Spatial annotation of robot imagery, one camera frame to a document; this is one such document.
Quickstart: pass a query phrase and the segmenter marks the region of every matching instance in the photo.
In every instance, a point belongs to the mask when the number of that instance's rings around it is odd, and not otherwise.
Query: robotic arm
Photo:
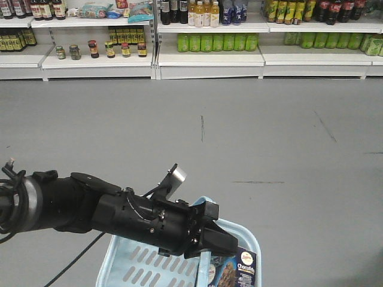
[[[13,160],[2,171],[10,179],[0,180],[0,233],[7,234],[0,243],[24,231],[54,228],[86,233],[95,229],[157,246],[165,256],[236,253],[237,238],[214,222],[217,204],[206,201],[189,206],[183,200],[169,201],[186,178],[177,164],[143,196],[84,173],[59,178],[50,170],[25,176],[25,170],[13,170]]]

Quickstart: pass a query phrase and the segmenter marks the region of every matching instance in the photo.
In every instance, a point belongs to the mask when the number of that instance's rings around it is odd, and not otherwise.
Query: plastic shopping basket
[[[201,197],[195,204],[210,200]],[[219,219],[216,223],[238,238],[239,245],[256,256],[255,287],[262,287],[261,250],[254,235],[241,225]],[[210,252],[200,257],[158,255],[158,248],[112,236],[96,287],[207,287]]]

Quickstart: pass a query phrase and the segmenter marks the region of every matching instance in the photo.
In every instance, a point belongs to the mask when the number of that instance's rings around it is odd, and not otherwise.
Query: gray floor
[[[263,286],[383,286],[382,80],[1,81],[0,115],[0,160],[28,173],[141,194],[179,163],[175,197],[255,234]],[[43,286],[97,234],[18,234],[0,286]],[[109,239],[54,286],[94,286]]]

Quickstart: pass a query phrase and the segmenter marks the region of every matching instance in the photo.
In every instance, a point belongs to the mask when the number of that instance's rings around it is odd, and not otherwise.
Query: jar
[[[121,44],[121,52],[123,57],[130,57],[130,48],[128,43],[125,42]]]
[[[105,49],[107,51],[108,58],[114,58],[115,52],[113,49],[113,42],[112,41],[105,42]]]
[[[80,49],[78,48],[78,45],[70,45],[69,46],[69,52],[71,54],[72,60],[80,60],[81,59],[81,53],[80,53]]]
[[[146,43],[138,43],[137,44],[138,49],[138,57],[146,57],[148,52],[146,50]]]
[[[56,47],[56,55],[57,57],[62,60],[62,59],[65,59],[66,58],[66,55],[65,55],[65,50],[62,46],[57,46]]]
[[[97,50],[97,42],[95,40],[88,41],[88,46],[90,49],[90,57],[98,58],[100,55]]]

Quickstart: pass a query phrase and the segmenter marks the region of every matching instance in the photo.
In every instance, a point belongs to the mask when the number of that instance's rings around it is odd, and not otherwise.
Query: green can
[[[369,41],[369,45],[365,51],[368,56],[377,56],[383,46],[383,38],[381,35],[375,35],[371,37]]]
[[[298,33],[297,32],[286,32],[283,43],[285,45],[295,45],[297,41]]]
[[[199,34],[190,34],[189,36],[189,51],[200,52],[201,51],[201,37]]]
[[[302,43],[302,33],[298,32],[297,33],[297,39],[295,40],[295,44],[300,46],[301,43]]]
[[[326,46],[329,33],[319,32],[315,36],[314,48],[324,48]]]
[[[369,45],[370,39],[373,36],[373,34],[364,34],[363,40],[361,40],[360,43],[360,50],[362,52],[366,51],[367,46]]]
[[[351,37],[349,38],[347,48],[352,50],[359,49],[362,40],[363,40],[363,33],[352,33]]]
[[[236,33],[234,39],[234,50],[235,51],[243,51],[246,46],[246,33]]]
[[[302,33],[302,43],[300,46],[304,49],[309,49],[314,46],[314,41],[315,41],[315,33],[313,32],[305,32]]]
[[[213,34],[213,51],[222,51],[223,50],[223,34],[215,33]]]
[[[188,52],[189,51],[189,36],[187,34],[181,33],[177,35],[177,39],[178,39],[178,51]]]
[[[258,46],[258,38],[259,38],[258,33],[247,34],[245,50],[255,51]]]
[[[223,50],[232,51],[234,50],[235,34],[225,33],[223,37]]]
[[[327,37],[326,48],[328,49],[336,48],[336,44],[338,43],[340,36],[341,36],[341,33],[338,33],[338,32],[329,33],[329,36]]]
[[[205,33],[201,35],[201,51],[211,52],[213,49],[213,35]]]
[[[341,33],[338,43],[336,44],[336,48],[346,49],[348,46],[348,41],[350,37],[351,37],[351,33]]]

